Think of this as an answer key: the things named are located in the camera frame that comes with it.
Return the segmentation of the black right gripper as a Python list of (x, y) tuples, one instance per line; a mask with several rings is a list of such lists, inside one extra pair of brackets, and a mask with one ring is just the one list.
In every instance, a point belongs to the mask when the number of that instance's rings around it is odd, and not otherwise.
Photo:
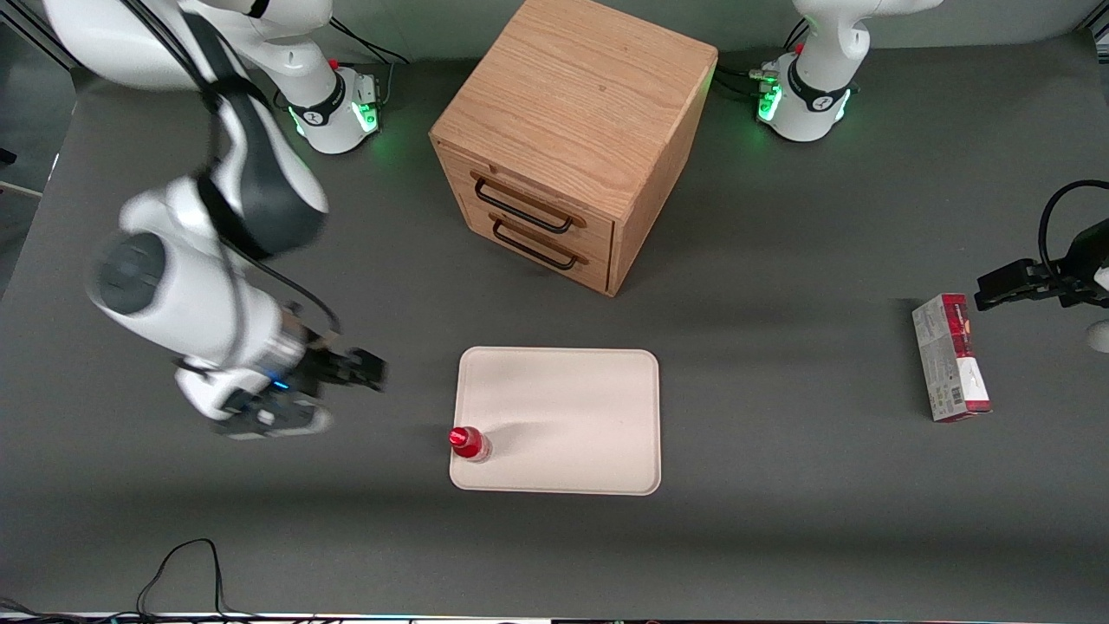
[(362, 348), (352, 348), (346, 358), (340, 352), (312, 348), (289, 371), (289, 392), (312, 400), (322, 400), (328, 387), (365, 387), (384, 393), (386, 382), (387, 364)]

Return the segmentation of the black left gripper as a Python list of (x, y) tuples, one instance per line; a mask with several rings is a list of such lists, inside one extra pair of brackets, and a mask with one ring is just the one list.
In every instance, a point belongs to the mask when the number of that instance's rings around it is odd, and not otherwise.
[(1108, 259), (1108, 218), (1078, 233), (1065, 256), (1056, 260), (1048, 257), (1048, 225), (1049, 218), (1042, 218), (1042, 265), (1037, 260), (1018, 259), (976, 279), (978, 311), (1045, 297), (1058, 299), (1062, 308), (1078, 304), (1108, 308), (1106, 287), (1096, 280), (1098, 272), (1106, 269)]

